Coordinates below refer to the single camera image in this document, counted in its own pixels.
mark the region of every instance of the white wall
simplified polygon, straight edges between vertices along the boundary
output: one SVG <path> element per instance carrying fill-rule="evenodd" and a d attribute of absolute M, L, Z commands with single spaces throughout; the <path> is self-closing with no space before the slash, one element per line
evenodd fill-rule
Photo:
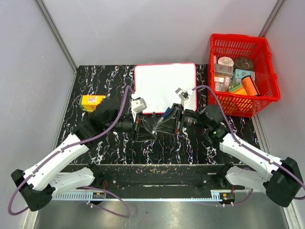
<path fill-rule="evenodd" d="M 78 65 L 208 63 L 212 33 L 257 36 L 276 0 L 44 0 Z"/>
<path fill-rule="evenodd" d="M 50 152 L 73 72 L 33 0 L 1 1 L 0 21 L 0 228 L 17 229 L 10 174 Z M 13 211 L 25 206 L 18 194 Z"/>
<path fill-rule="evenodd" d="M 267 34 L 282 98 L 259 116 L 273 153 L 295 159 L 305 180 L 304 9 L 305 1 L 286 1 Z M 305 201 L 297 201 L 297 207 L 305 223 Z"/>

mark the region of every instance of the white cutting board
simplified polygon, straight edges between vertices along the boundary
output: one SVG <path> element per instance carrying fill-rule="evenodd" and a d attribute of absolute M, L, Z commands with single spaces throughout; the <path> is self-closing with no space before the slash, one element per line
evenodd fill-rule
<path fill-rule="evenodd" d="M 181 99 L 175 93 L 178 88 L 188 90 L 196 87 L 196 66 L 194 63 L 141 64 L 134 68 L 135 92 L 147 104 L 144 114 L 164 113 L 173 103 Z M 196 110 L 196 93 L 185 109 Z"/>

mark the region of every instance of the black marble table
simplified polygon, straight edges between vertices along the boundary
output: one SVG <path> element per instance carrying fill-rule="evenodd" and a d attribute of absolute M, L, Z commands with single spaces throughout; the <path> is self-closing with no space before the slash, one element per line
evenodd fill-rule
<path fill-rule="evenodd" d="M 197 65 L 196 69 L 197 85 L 207 84 L 207 65 Z M 134 65 L 80 66 L 61 127 L 58 145 L 87 115 L 78 105 L 82 94 L 107 95 L 121 102 L 125 87 L 127 85 L 134 87 L 133 71 Z M 200 112 L 207 105 L 206 89 L 197 91 L 197 102 L 197 111 Z M 128 105 L 124 109 L 124 113 L 127 112 L 130 112 Z M 145 120 L 152 126 L 159 117 L 145 115 Z M 250 118 L 235 116 L 228 118 L 239 137 L 259 147 Z M 79 156 L 71 164 L 224 164 L 229 162 L 241 163 L 228 154 L 206 147 L 201 132 L 184 131 L 181 136 L 158 133 L 155 142 L 139 143 L 132 143 L 125 133 L 109 132 L 101 138 L 96 147 Z"/>

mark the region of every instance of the floor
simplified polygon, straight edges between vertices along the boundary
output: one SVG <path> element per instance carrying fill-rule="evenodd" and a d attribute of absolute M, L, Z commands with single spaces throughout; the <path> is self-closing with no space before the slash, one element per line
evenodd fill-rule
<path fill-rule="evenodd" d="M 126 85 L 134 87 L 134 65 L 92 65 L 80 66 L 63 121 L 58 144 L 83 119 L 86 112 L 79 108 L 82 94 L 107 95 L 121 102 Z M 207 65 L 196 66 L 197 85 L 207 84 Z M 206 90 L 197 91 L 200 112 L 207 104 Z M 145 120 L 152 126 L 159 116 L 146 115 Z M 259 147 L 254 126 L 250 118 L 230 117 L 229 121 L 236 134 L 248 143 Z M 181 136 L 158 134 L 155 142 L 132 143 L 127 134 L 109 132 L 101 142 L 72 164 L 225 164 L 240 163 L 211 147 L 206 147 L 201 133 L 184 132 Z"/>
<path fill-rule="evenodd" d="M 240 199 L 245 193 L 239 193 Z M 126 214 L 120 202 L 103 207 Z M 254 193 L 242 206 L 206 206 L 199 202 L 128 202 L 132 217 L 122 219 L 85 203 L 51 201 L 39 211 L 35 229 L 287 229 L 283 208 Z"/>

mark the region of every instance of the orange can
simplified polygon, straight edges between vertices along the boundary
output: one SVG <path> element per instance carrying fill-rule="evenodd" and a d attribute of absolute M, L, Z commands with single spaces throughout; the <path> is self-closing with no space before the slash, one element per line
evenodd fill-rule
<path fill-rule="evenodd" d="M 248 95 L 260 96 L 258 89 L 255 85 L 255 82 L 253 81 L 253 79 L 250 75 L 245 76 L 242 79 L 242 85 L 244 86 L 244 89 L 246 90 Z"/>

